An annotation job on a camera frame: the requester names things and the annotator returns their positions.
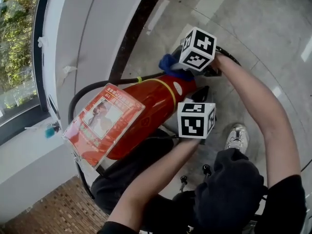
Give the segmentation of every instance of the sneaker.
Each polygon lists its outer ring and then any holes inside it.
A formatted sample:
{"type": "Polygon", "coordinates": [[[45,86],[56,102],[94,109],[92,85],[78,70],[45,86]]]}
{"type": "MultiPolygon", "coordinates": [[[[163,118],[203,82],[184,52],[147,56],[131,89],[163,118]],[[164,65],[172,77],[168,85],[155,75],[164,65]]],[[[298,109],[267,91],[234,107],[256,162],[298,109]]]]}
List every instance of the sneaker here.
{"type": "Polygon", "coordinates": [[[242,154],[246,153],[249,142],[247,129],[242,124],[235,124],[226,140],[225,149],[237,148],[242,154]]]}

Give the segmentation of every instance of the cable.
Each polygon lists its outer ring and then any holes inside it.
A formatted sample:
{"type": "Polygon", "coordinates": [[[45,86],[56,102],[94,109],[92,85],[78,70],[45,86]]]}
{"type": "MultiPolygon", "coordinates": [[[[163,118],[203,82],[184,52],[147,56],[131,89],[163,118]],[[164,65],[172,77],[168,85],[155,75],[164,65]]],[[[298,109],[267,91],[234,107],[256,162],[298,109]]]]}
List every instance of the cable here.
{"type": "Polygon", "coordinates": [[[312,218],[312,215],[311,215],[311,216],[309,216],[308,221],[307,221],[307,223],[306,223],[306,224],[309,224],[309,221],[310,221],[310,219],[311,219],[311,218],[312,218]]]}
{"type": "MultiPolygon", "coordinates": [[[[74,120],[74,112],[75,112],[75,107],[78,103],[78,101],[88,92],[95,90],[97,88],[101,88],[104,87],[107,83],[111,83],[113,85],[122,85],[122,84],[129,84],[129,83],[136,83],[136,82],[142,82],[144,80],[147,79],[152,79],[152,78],[156,78],[159,77],[161,75],[163,75],[164,73],[158,73],[158,74],[154,74],[154,75],[150,75],[150,76],[144,76],[141,78],[133,78],[133,79],[120,79],[120,80],[105,80],[105,81],[99,81],[93,84],[90,84],[86,87],[84,87],[83,89],[81,89],[77,94],[75,94],[75,96],[72,98],[70,104],[69,104],[69,109],[68,109],[68,124],[70,124],[73,120],[74,120]]],[[[95,197],[93,196],[88,183],[86,181],[86,178],[84,176],[84,173],[81,169],[81,167],[79,166],[79,164],[75,161],[76,163],[76,167],[78,170],[78,174],[79,177],[82,181],[82,185],[85,189],[85,191],[87,192],[87,194],[90,196],[91,199],[95,199],[95,197]]],[[[97,172],[100,173],[100,175],[103,175],[103,169],[97,169],[97,172]]]]}
{"type": "Polygon", "coordinates": [[[237,63],[239,66],[241,66],[240,63],[238,62],[238,60],[236,60],[236,59],[234,58],[234,56],[232,56],[232,55],[231,55],[229,52],[227,52],[225,49],[223,49],[223,48],[221,48],[221,47],[219,47],[219,46],[216,46],[216,47],[215,47],[215,50],[218,51],[218,52],[220,52],[221,54],[225,55],[226,57],[230,58],[232,61],[234,61],[235,63],[237,63]]]}
{"type": "Polygon", "coordinates": [[[153,137],[148,137],[145,140],[152,139],[152,138],[155,138],[155,139],[173,139],[173,138],[179,138],[179,136],[178,135],[165,136],[165,137],[153,136],[153,137]]]}
{"type": "Polygon", "coordinates": [[[310,165],[312,162],[312,159],[304,166],[304,168],[301,169],[301,172],[303,172],[307,167],[308,165],[310,165]]]}

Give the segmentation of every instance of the white cube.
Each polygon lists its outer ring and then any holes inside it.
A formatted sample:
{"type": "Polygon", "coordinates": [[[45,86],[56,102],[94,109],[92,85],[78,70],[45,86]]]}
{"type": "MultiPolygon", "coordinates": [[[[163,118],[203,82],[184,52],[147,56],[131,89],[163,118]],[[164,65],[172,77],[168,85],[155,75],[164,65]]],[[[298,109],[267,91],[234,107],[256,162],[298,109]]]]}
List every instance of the white cube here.
{"type": "Polygon", "coordinates": [[[185,37],[180,63],[202,71],[215,58],[216,37],[194,27],[185,37]]]}
{"type": "Polygon", "coordinates": [[[179,137],[206,139],[215,125],[215,104],[180,102],[177,121],[179,137]]]}

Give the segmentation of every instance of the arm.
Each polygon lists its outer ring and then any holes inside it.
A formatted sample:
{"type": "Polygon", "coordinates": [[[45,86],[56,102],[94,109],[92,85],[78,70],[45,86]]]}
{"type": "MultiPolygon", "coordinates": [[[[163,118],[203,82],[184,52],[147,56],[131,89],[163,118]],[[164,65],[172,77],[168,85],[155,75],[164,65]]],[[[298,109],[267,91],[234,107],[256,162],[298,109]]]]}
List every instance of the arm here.
{"type": "Polygon", "coordinates": [[[258,124],[265,142],[268,187],[300,174],[297,145],[286,112],[270,89],[256,77],[223,55],[218,68],[229,79],[258,124]]]}
{"type": "Polygon", "coordinates": [[[167,155],[142,172],[125,190],[108,221],[139,231],[145,205],[164,189],[196,150],[199,140],[178,144],[167,155]]]}

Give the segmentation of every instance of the green foliage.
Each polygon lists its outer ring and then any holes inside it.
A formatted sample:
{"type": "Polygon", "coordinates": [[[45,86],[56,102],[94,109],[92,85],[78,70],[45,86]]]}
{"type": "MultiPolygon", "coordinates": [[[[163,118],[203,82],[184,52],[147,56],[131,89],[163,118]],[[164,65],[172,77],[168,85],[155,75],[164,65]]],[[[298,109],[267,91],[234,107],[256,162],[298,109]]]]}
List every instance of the green foliage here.
{"type": "Polygon", "coordinates": [[[32,79],[31,36],[37,0],[0,4],[0,94],[32,79]]]}

